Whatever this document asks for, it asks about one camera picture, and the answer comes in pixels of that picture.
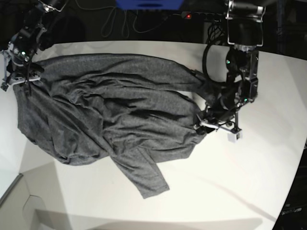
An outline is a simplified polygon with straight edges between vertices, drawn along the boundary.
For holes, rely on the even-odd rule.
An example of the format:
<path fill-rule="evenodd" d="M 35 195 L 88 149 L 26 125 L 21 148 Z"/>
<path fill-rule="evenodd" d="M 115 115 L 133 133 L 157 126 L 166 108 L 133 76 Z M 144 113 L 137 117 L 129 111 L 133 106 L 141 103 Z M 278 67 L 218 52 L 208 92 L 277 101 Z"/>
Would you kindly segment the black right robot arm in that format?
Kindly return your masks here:
<path fill-rule="evenodd" d="M 44 68 L 33 62 L 33 57 L 45 43 L 45 33 L 52 25 L 55 16 L 62 12 L 67 0 L 39 0 L 26 15 L 21 29 L 11 38 L 3 56 L 4 74 L 0 85 L 3 91 L 17 84 L 40 80 Z"/>

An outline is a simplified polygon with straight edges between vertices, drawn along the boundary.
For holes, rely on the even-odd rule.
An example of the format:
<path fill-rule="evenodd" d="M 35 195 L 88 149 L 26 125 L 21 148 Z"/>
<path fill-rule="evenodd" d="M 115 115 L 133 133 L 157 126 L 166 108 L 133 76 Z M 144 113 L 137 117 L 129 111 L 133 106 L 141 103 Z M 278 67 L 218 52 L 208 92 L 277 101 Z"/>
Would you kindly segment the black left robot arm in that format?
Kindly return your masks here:
<path fill-rule="evenodd" d="M 259 47 L 263 46 L 263 16 L 266 8 L 252 0 L 227 0 L 225 20 L 227 34 L 210 41 L 202 57 L 202 75 L 213 96 L 206 97 L 206 107 L 197 116 L 194 129 L 201 134 L 223 129 L 238 134 L 238 112 L 258 96 Z M 209 49 L 217 42 L 227 42 L 226 80 L 213 80 L 207 70 Z"/>

